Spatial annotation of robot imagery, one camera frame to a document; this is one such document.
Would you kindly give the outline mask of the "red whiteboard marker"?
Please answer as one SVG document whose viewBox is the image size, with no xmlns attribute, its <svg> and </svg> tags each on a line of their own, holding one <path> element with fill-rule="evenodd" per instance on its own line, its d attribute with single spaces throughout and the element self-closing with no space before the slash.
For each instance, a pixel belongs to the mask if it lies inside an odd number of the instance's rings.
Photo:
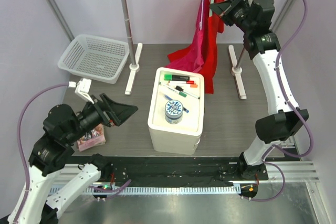
<svg viewBox="0 0 336 224">
<path fill-rule="evenodd" d="M 172 85 L 195 85 L 194 81 L 169 81 L 168 84 Z"/>
</svg>

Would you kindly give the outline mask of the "red t shirt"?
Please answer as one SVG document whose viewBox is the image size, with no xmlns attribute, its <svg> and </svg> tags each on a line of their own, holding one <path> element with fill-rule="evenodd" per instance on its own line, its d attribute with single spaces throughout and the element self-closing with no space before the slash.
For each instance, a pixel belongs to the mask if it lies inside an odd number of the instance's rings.
<svg viewBox="0 0 336 224">
<path fill-rule="evenodd" d="M 222 2 L 224 0 L 215 0 L 215 3 Z M 213 78 L 217 68 L 218 61 L 218 49 L 217 49 L 217 34 L 224 32 L 224 23 L 221 19 L 213 13 L 212 17 L 207 19 L 207 28 L 205 30 L 205 36 L 202 44 L 202 53 L 204 57 L 204 64 L 199 73 L 204 77 L 205 93 L 214 93 Z"/>
</svg>

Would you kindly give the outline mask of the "white plastic basket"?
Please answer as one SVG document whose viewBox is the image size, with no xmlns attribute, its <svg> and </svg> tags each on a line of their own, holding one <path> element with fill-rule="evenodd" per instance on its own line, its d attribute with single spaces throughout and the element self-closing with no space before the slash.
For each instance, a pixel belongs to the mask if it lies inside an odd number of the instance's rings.
<svg viewBox="0 0 336 224">
<path fill-rule="evenodd" d="M 76 76 L 115 84 L 128 55 L 126 42 L 80 34 L 61 55 L 58 68 Z"/>
</svg>

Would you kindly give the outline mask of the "blue ballpoint pen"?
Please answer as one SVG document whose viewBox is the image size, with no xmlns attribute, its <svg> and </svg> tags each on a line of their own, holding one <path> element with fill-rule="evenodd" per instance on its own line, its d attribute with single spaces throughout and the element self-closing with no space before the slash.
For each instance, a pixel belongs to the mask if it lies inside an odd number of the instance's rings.
<svg viewBox="0 0 336 224">
<path fill-rule="evenodd" d="M 173 100 L 172 98 L 170 98 L 168 95 L 164 94 L 163 95 L 167 100 L 171 101 Z M 183 107 L 183 110 L 186 112 L 186 113 L 189 113 L 189 110 L 186 108 L 186 107 Z"/>
</svg>

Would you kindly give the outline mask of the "green capped white marker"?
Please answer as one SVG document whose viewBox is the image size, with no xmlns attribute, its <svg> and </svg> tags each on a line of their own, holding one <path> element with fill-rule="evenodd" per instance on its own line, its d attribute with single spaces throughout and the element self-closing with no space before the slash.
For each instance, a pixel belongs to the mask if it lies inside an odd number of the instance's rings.
<svg viewBox="0 0 336 224">
<path fill-rule="evenodd" d="M 177 94 L 179 94 L 179 95 L 181 95 L 181 96 L 183 96 L 183 97 L 186 97 L 187 95 L 189 95 L 189 96 L 191 96 L 191 97 L 193 97 L 193 98 L 196 98 L 196 99 L 200 99 L 200 98 L 201 98 L 199 95 L 190 93 L 190 92 L 188 92 L 188 91 L 186 91 L 186 90 L 183 90 L 181 87 L 178 87 L 178 86 L 176 86 L 176 87 L 172 87 L 172 86 L 170 86 L 170 85 L 168 85 L 168 84 L 161 83 L 161 82 L 159 83 L 159 85 L 161 85 L 161 86 L 163 86 L 163 87 L 166 87 L 166 88 L 168 88 L 169 90 L 171 90 L 171 91 L 173 91 L 173 92 L 175 92 L 175 93 L 177 93 Z"/>
</svg>

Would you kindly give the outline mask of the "white foam box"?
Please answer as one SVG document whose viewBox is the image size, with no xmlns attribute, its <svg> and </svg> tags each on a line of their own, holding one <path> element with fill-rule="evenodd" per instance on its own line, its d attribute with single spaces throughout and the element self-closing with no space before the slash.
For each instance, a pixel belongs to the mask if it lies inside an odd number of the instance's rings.
<svg viewBox="0 0 336 224">
<path fill-rule="evenodd" d="M 164 80 L 165 74 L 189 76 L 190 80 L 198 85 L 198 88 L 190 88 L 189 85 L 179 86 L 183 90 L 199 95 L 201 98 L 196 99 L 189 95 L 183 97 L 159 85 L 160 82 L 168 84 L 168 81 Z M 183 107 L 189 110 L 189 113 L 183 112 L 180 123 L 170 124 L 166 121 L 164 107 L 168 100 L 163 96 L 164 94 L 173 100 L 180 101 Z M 204 98 L 205 85 L 201 74 L 164 67 L 157 69 L 148 117 L 150 137 L 156 151 L 185 155 L 195 153 L 203 133 Z"/>
</svg>

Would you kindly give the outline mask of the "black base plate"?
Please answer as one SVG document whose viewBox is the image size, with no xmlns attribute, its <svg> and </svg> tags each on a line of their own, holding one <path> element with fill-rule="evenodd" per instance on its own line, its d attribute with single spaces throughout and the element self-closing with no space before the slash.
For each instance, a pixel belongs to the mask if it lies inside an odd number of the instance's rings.
<svg viewBox="0 0 336 224">
<path fill-rule="evenodd" d="M 131 187 L 219 187 L 231 182 L 268 180 L 265 165 L 240 174 L 238 158 L 229 157 L 108 157 L 112 168 L 105 180 L 117 186 L 131 180 Z"/>
</svg>

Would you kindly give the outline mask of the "blue patterned round tin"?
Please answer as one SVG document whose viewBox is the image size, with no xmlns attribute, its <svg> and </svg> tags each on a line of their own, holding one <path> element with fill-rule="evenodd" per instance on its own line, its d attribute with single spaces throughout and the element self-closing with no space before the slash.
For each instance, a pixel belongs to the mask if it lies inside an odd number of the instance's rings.
<svg viewBox="0 0 336 224">
<path fill-rule="evenodd" d="M 178 124 L 181 122 L 183 117 L 184 108 L 180 101 L 170 100 L 167 101 L 165 107 L 165 119 L 170 124 Z"/>
</svg>

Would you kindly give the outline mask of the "pink illustrated book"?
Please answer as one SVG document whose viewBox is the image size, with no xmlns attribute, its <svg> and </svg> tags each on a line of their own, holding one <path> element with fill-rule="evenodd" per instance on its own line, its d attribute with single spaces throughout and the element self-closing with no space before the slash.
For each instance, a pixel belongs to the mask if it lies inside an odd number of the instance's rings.
<svg viewBox="0 0 336 224">
<path fill-rule="evenodd" d="M 105 143 L 104 126 L 99 124 L 93 130 L 82 136 L 77 141 L 77 146 L 78 150 L 82 152 L 98 145 L 104 145 Z"/>
</svg>

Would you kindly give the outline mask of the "green highlighter marker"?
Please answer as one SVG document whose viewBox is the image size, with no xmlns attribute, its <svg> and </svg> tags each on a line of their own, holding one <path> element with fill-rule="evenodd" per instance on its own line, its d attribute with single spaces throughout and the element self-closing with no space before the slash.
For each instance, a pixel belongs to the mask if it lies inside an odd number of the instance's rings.
<svg viewBox="0 0 336 224">
<path fill-rule="evenodd" d="M 165 81 L 189 81 L 189 76 L 180 76 L 175 74 L 165 74 L 164 75 Z"/>
</svg>

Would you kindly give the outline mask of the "pink t shirt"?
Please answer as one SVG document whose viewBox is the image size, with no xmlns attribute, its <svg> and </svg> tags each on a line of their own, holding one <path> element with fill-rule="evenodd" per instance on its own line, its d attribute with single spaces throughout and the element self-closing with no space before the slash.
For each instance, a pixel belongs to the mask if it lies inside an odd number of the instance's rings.
<svg viewBox="0 0 336 224">
<path fill-rule="evenodd" d="M 169 54 L 167 57 L 170 63 L 165 66 L 166 68 L 188 72 L 199 72 L 201 70 L 204 64 L 202 44 L 207 28 L 208 15 L 209 0 L 201 0 L 192 43 L 186 48 Z"/>
</svg>

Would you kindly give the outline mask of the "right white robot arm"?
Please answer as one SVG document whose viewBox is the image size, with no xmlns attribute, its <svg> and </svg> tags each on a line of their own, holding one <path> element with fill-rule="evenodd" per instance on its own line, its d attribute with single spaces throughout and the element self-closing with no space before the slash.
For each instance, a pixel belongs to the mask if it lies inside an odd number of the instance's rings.
<svg viewBox="0 0 336 224">
<path fill-rule="evenodd" d="M 227 26 L 244 33 L 244 48 L 261 77 L 268 104 L 268 116 L 255 123 L 256 137 L 241 153 L 237 173 L 242 179 L 254 179 L 262 170 L 268 149 L 278 147 L 295 135 L 309 117 L 292 97 L 280 59 L 281 46 L 270 29 L 275 12 L 274 0 L 226 0 L 212 3 L 210 9 Z"/>
</svg>

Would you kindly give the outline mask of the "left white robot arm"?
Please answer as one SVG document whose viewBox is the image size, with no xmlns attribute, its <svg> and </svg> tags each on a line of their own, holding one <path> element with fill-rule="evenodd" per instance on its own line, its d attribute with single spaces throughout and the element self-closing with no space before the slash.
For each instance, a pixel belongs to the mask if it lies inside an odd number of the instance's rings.
<svg viewBox="0 0 336 224">
<path fill-rule="evenodd" d="M 11 214 L 1 223 L 57 223 L 65 209 L 92 183 L 107 181 L 111 162 L 94 154 L 81 172 L 56 196 L 48 197 L 51 186 L 74 153 L 73 145 L 96 126 L 120 126 L 137 110 L 135 105 L 117 103 L 106 94 L 92 96 L 82 111 L 71 106 L 54 106 L 43 122 L 44 135 L 35 143 L 28 160 L 28 181 Z"/>
</svg>

